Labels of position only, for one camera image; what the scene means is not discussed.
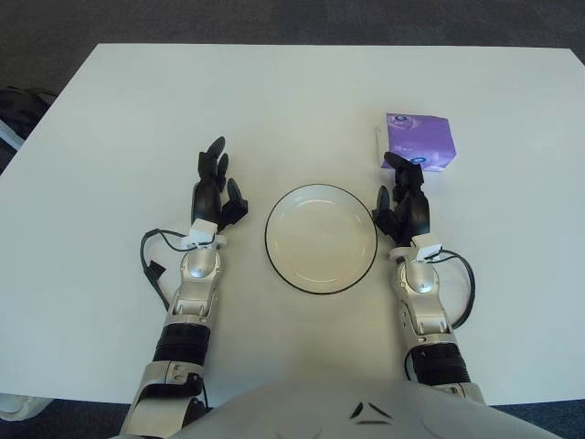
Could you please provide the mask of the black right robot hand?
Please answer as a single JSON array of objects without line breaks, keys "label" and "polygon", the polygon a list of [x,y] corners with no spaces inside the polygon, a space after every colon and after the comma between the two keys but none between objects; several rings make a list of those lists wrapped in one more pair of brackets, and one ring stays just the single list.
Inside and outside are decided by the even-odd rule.
[{"label": "black right robot hand", "polygon": [[384,159],[395,171],[395,186],[392,194],[385,186],[379,188],[373,221],[397,247],[409,246],[413,237],[430,232],[429,202],[421,189],[422,168],[391,152]]}]

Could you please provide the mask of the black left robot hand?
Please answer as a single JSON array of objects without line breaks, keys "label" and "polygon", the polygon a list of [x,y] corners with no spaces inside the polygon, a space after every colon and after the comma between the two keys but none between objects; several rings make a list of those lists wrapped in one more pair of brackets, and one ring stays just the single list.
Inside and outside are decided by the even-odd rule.
[{"label": "black left robot hand", "polygon": [[248,200],[242,196],[236,181],[226,177],[229,155],[224,153],[225,144],[225,137],[220,136],[199,153],[199,181],[192,193],[191,222],[212,222],[217,225],[217,231],[235,225],[248,214]]}]

